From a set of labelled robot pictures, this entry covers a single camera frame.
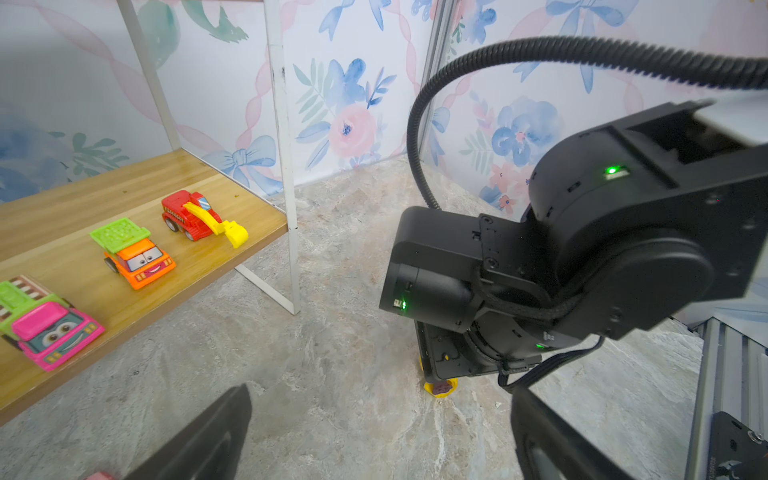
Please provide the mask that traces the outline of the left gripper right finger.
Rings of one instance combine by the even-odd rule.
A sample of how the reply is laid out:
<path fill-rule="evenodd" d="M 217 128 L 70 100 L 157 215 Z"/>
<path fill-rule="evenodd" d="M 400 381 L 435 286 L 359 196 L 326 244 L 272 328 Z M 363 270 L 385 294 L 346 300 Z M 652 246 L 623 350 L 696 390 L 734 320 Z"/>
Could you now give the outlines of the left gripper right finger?
<path fill-rule="evenodd" d="M 510 420 L 525 479 L 630 477 L 527 388 L 513 390 Z"/>

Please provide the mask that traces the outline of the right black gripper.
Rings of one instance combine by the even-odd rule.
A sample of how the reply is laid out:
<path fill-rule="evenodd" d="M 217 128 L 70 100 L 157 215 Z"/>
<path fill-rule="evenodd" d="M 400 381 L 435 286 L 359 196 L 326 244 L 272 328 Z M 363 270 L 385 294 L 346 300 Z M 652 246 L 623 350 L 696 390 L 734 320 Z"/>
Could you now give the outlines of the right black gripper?
<path fill-rule="evenodd" d="M 421 368 L 425 381 L 448 381 L 489 374 L 511 375 L 531 370 L 541 355 L 525 359 L 496 359 L 476 348 L 466 335 L 415 322 Z"/>

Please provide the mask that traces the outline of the pink toy car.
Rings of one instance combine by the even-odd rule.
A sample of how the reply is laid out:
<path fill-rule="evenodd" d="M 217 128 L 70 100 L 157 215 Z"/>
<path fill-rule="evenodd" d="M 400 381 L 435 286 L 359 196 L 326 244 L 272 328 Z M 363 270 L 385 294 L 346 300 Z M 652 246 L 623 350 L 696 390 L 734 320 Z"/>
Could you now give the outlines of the pink toy car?
<path fill-rule="evenodd" d="M 1 283 L 1 338 L 51 372 L 97 340 L 105 328 L 26 275 Z"/>

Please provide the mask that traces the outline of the yellow figure toy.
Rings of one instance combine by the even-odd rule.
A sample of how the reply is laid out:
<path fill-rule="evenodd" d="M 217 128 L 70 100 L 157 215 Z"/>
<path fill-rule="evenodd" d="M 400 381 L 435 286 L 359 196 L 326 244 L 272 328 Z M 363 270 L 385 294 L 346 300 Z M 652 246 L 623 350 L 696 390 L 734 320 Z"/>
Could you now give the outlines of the yellow figure toy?
<path fill-rule="evenodd" d="M 449 380 L 435 380 L 432 378 L 431 372 L 427 370 L 427 365 L 423 359 L 419 359 L 419 367 L 423 374 L 423 387 L 424 390 L 433 396 L 434 398 L 446 398 L 455 392 L 458 388 L 457 379 Z"/>

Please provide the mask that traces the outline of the red yellow toy excavator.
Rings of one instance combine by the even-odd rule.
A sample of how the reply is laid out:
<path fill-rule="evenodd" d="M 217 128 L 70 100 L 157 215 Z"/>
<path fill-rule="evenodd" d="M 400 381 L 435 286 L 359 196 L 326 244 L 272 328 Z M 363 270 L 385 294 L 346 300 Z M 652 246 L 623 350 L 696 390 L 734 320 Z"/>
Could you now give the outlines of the red yellow toy excavator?
<path fill-rule="evenodd" d="M 247 230 L 235 221 L 223 220 L 200 192 L 180 190 L 161 201 L 162 217 L 175 233 L 183 233 L 192 242 L 211 235 L 224 235 L 237 249 L 249 239 Z"/>

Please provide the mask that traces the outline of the green orange toy truck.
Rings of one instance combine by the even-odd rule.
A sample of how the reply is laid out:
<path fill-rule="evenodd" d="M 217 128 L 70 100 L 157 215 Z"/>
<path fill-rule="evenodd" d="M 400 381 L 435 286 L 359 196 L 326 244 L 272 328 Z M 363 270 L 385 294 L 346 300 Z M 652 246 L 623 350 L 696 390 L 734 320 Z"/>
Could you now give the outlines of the green orange toy truck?
<path fill-rule="evenodd" d="M 134 290 L 169 274 L 176 263 L 151 239 L 151 232 L 124 217 L 89 232 L 104 251 L 105 264 L 121 275 Z"/>

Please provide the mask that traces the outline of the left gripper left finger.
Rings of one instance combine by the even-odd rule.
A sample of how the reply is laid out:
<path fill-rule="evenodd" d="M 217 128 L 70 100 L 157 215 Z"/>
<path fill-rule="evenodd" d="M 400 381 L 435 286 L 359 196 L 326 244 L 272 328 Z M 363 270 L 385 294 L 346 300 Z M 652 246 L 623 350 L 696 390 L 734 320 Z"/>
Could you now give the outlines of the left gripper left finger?
<path fill-rule="evenodd" d="M 248 387 L 232 387 L 128 477 L 233 479 L 251 416 Z"/>

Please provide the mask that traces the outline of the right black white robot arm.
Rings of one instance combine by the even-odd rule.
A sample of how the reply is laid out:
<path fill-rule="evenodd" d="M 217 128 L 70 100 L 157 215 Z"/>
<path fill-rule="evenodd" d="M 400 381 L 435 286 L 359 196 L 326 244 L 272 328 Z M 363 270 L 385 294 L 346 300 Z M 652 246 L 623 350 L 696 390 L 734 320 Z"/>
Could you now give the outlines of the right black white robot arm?
<path fill-rule="evenodd" d="M 572 135 L 521 219 L 400 219 L 382 310 L 415 322 L 430 383 L 509 375 L 598 335 L 742 297 L 767 238 L 767 97 L 664 104 Z"/>

